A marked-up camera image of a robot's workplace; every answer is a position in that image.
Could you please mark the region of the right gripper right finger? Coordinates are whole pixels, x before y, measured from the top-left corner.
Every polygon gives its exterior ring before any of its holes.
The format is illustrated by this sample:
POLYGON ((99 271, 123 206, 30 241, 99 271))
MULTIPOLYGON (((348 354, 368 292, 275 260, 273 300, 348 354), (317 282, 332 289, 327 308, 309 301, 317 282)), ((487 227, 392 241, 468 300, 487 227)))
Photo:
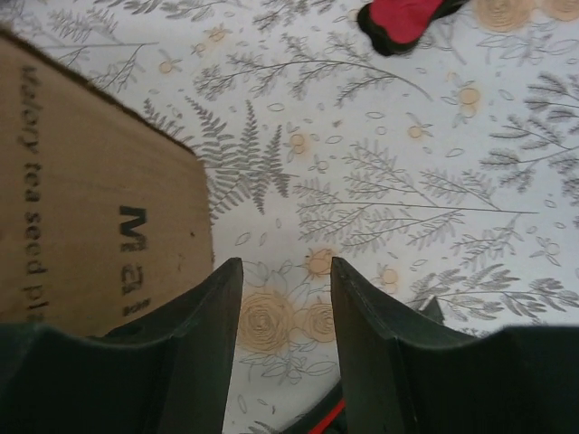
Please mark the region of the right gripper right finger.
POLYGON ((578 330, 440 325, 341 258, 331 303, 352 433, 575 433, 578 330))

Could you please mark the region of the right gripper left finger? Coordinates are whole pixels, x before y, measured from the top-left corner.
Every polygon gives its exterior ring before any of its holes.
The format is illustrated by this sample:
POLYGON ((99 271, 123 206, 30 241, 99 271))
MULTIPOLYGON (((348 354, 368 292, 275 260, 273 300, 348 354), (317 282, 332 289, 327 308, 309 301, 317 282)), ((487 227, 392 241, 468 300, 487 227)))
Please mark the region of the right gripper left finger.
POLYGON ((242 300, 242 262, 102 337, 1 327, 4 433, 218 433, 242 300))

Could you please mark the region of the red black utility knife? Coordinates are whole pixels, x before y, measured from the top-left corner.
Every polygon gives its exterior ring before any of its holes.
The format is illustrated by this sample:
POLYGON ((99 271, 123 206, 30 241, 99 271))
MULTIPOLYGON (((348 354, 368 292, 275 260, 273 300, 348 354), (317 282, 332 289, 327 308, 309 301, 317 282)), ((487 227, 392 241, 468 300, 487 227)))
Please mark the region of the red black utility knife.
POLYGON ((281 433, 347 434, 341 382, 338 382, 318 404, 281 433))

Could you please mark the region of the brown taped cardboard box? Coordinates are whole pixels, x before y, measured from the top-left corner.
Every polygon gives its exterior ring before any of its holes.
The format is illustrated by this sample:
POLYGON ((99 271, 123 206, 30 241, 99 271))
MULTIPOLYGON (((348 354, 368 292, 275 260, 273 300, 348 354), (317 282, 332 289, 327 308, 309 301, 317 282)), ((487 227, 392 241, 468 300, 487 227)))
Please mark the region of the brown taped cardboard box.
POLYGON ((1 32, 1 319, 104 335, 213 269, 202 162, 1 32))

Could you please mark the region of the red black knife cap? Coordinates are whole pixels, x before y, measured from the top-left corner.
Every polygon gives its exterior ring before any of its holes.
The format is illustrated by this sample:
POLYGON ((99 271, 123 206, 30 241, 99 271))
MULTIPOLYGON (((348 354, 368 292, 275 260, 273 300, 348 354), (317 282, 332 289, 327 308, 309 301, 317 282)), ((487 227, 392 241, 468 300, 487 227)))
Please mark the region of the red black knife cap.
POLYGON ((412 51, 430 24, 456 13, 466 1, 374 0, 360 8, 356 21, 383 56, 412 51))

